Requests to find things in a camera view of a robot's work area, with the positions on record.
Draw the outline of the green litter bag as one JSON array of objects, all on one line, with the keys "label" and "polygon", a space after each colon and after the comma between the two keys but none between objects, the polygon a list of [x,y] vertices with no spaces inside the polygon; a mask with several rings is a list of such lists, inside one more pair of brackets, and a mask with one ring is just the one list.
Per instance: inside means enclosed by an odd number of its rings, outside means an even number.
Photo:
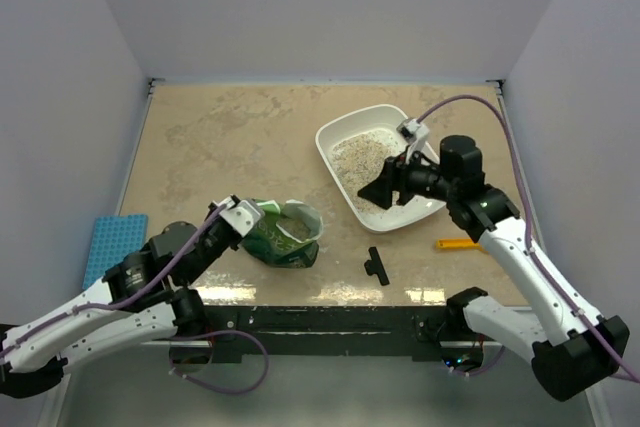
[{"label": "green litter bag", "polygon": [[298,200],[255,202],[264,217],[243,239],[241,246],[255,259],[272,268],[306,269],[316,262],[318,240],[324,222],[318,210]]}]

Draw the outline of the black bag clip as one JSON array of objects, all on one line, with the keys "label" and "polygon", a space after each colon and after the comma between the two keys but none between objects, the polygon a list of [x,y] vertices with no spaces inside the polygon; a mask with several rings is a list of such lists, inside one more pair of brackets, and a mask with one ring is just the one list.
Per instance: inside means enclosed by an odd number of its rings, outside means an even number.
[{"label": "black bag clip", "polygon": [[364,262],[366,274],[368,276],[376,276],[381,286],[388,286],[390,284],[390,280],[378,249],[375,246],[369,247],[368,254],[369,257]]}]

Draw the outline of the yellow plastic scoop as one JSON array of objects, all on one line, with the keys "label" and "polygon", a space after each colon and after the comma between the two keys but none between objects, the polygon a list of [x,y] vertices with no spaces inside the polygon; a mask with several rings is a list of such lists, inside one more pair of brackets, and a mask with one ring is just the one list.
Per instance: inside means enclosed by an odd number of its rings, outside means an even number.
[{"label": "yellow plastic scoop", "polygon": [[483,251],[483,247],[471,239],[439,239],[435,243],[439,250],[477,250]]}]

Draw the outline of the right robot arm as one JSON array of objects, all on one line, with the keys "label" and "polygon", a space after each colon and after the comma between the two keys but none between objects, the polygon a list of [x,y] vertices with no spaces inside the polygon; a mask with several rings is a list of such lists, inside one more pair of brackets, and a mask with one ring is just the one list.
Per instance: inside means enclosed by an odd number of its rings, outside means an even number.
[{"label": "right robot arm", "polygon": [[444,202],[454,224],[502,267],[535,314],[528,319],[486,291],[468,288],[447,301],[445,326],[452,337],[466,340],[478,333],[499,342],[526,361],[542,388],[561,402],[618,371],[628,326],[586,301],[531,239],[515,204],[486,183],[482,153],[472,138],[444,138],[439,163],[410,151],[389,157],[358,195],[383,209],[416,196]]}]

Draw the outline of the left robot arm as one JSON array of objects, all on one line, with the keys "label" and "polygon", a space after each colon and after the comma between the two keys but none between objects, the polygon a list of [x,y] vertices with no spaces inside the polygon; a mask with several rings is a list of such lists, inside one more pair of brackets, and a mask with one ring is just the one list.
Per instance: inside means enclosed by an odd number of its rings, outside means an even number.
[{"label": "left robot arm", "polygon": [[57,386],[94,357],[147,341],[200,337],[204,304],[192,284],[253,226],[212,212],[200,227],[174,222],[43,317],[1,331],[1,392],[23,399]]}]

